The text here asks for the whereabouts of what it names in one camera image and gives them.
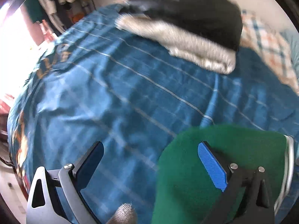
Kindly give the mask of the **grey gloved hand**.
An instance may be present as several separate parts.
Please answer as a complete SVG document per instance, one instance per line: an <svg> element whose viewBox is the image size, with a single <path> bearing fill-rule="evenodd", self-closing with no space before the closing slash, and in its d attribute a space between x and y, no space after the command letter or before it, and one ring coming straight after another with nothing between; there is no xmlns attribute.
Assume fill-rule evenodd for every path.
<svg viewBox="0 0 299 224"><path fill-rule="evenodd" d="M122 204L107 224L137 224L137 214L132 204Z"/></svg>

